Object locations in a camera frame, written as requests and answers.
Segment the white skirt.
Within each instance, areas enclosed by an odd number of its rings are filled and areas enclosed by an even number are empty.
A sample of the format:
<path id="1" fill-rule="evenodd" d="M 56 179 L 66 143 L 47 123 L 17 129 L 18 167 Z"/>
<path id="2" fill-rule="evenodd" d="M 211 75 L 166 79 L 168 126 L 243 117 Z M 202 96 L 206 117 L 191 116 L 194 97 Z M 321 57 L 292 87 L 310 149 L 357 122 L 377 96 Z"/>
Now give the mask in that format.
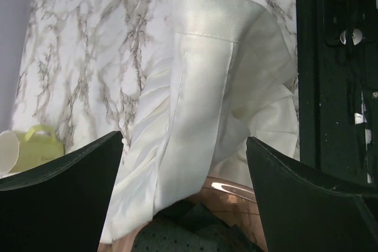
<path id="1" fill-rule="evenodd" d="M 101 242 L 197 193 L 210 175 L 251 186 L 246 139 L 293 157 L 296 68 L 275 18 L 251 0 L 173 0 L 173 55 L 139 98 Z"/>

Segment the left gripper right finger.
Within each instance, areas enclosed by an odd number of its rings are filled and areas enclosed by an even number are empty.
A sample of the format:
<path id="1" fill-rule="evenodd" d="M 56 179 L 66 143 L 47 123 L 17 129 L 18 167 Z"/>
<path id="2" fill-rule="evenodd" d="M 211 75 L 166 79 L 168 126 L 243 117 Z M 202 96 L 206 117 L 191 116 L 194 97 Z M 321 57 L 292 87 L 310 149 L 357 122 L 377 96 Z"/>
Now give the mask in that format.
<path id="1" fill-rule="evenodd" d="M 255 137 L 246 146 L 269 251 L 377 251 L 377 188 L 325 174 Z"/>

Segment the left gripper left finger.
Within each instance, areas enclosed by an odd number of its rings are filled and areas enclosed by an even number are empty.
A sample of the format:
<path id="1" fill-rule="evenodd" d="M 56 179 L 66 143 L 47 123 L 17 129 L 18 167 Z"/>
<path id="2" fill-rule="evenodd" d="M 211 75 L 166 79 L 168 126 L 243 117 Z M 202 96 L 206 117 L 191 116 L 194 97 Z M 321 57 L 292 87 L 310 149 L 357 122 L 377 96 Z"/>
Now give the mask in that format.
<path id="1" fill-rule="evenodd" d="M 1 251 L 97 251 L 122 134 L 1 179 Z"/>

